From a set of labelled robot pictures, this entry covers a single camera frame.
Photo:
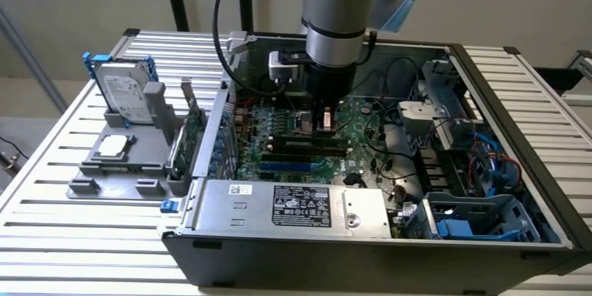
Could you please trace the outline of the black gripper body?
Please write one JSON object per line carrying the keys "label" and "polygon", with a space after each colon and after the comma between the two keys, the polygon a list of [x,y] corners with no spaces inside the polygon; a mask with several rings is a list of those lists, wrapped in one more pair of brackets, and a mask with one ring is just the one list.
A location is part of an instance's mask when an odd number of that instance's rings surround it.
{"label": "black gripper body", "polygon": [[312,63],[307,70],[307,92],[315,101],[334,103],[352,89],[355,64],[346,67],[327,67]]}

